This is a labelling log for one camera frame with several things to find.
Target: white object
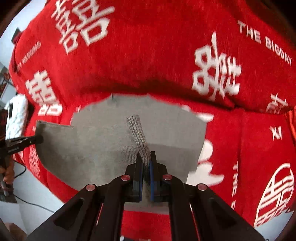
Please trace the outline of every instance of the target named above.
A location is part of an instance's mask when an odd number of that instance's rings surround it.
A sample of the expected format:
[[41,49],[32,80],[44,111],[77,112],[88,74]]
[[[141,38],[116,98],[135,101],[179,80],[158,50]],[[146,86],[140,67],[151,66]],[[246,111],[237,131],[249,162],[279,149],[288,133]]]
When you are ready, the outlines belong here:
[[12,103],[12,116],[7,118],[5,139],[17,138],[23,135],[28,115],[28,100],[25,95],[14,96],[4,107],[8,110]]

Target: red blanket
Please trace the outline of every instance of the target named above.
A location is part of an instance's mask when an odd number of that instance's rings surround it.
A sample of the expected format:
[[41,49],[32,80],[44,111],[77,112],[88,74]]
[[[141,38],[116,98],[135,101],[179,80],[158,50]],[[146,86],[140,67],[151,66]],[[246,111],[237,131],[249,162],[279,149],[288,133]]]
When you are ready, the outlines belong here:
[[[208,184],[261,225],[294,200],[296,155],[281,113],[296,105],[296,51],[283,32],[259,1],[50,0],[17,39],[9,67],[36,106],[26,135],[36,120],[70,124],[111,92],[177,103],[208,123],[187,182]],[[44,169],[34,146],[20,157],[62,201],[77,193]],[[125,212],[123,221],[125,236],[170,240],[165,215]]]

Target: human hand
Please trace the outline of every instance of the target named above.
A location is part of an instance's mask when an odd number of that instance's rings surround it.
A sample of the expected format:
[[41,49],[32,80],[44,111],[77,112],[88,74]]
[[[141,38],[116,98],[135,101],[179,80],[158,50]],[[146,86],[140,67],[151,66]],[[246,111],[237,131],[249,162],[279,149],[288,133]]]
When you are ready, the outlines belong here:
[[14,168],[14,161],[12,157],[9,157],[9,165],[6,168],[6,170],[0,166],[0,173],[5,173],[5,177],[3,178],[3,181],[5,181],[7,184],[12,184],[13,181],[15,180],[15,172],[13,170]]

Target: red bedding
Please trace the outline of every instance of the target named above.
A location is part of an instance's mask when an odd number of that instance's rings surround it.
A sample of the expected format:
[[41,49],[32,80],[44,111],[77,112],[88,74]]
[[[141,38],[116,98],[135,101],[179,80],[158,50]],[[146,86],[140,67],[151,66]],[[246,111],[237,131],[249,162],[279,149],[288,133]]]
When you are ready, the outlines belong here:
[[[267,222],[294,201],[296,154],[282,113],[296,105],[296,52],[270,10],[252,7],[260,17],[245,0],[50,0],[9,67],[36,107],[25,135],[36,120],[69,125],[110,93],[178,104],[208,122],[188,183],[202,178],[251,225]],[[62,201],[77,193],[44,169],[34,147],[20,157]],[[169,219],[125,212],[122,233],[170,240]]]

